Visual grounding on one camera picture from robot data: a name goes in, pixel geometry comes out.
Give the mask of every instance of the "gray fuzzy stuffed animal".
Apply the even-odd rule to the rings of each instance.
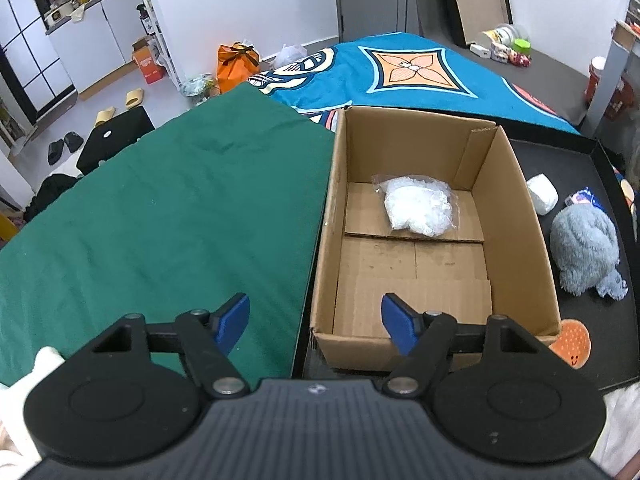
[[[580,296],[595,286],[601,297],[625,297],[627,286],[616,270],[620,252],[616,228],[591,204],[572,204],[551,224],[551,255],[560,269],[560,286]]]

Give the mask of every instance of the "green sheet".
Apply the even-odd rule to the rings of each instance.
[[[0,382],[127,312],[170,322],[235,292],[251,316],[231,361],[252,384],[288,376],[332,147],[243,84],[108,160],[0,251]]]

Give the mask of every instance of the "green lid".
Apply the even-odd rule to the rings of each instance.
[[[527,40],[518,38],[513,41],[513,49],[521,54],[528,54],[531,51],[531,44]]]

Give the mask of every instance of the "plush toy head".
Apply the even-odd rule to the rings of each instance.
[[[560,286],[580,296],[592,286],[602,297],[621,300],[626,283],[616,270],[619,257],[616,228],[609,217],[590,204],[572,204],[554,218],[551,255],[560,270]]]
[[[572,368],[582,368],[591,354],[587,327],[577,319],[563,319],[560,337],[549,349]]]

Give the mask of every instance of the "blue snack package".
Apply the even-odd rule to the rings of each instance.
[[[564,205],[569,206],[571,204],[591,204],[594,207],[600,209],[603,213],[607,213],[606,211],[604,211],[604,208],[602,207],[600,200],[598,200],[598,197],[594,195],[593,191],[591,191],[589,187],[585,187],[580,191],[576,191],[575,193],[569,195],[564,199]]]

